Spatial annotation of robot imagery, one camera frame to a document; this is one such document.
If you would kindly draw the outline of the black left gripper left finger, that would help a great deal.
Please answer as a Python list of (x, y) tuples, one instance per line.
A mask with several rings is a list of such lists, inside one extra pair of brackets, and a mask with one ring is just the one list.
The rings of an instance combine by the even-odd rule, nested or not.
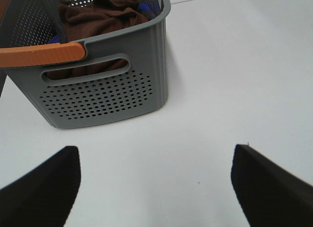
[(66, 146), (0, 190), (2, 227), (63, 227), (81, 183), (79, 151)]

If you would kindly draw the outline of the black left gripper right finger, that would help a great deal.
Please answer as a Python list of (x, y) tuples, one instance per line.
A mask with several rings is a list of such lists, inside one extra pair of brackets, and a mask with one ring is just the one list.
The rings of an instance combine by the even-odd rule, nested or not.
[(248, 145), (234, 150), (231, 183), (251, 227), (311, 227), (313, 187)]

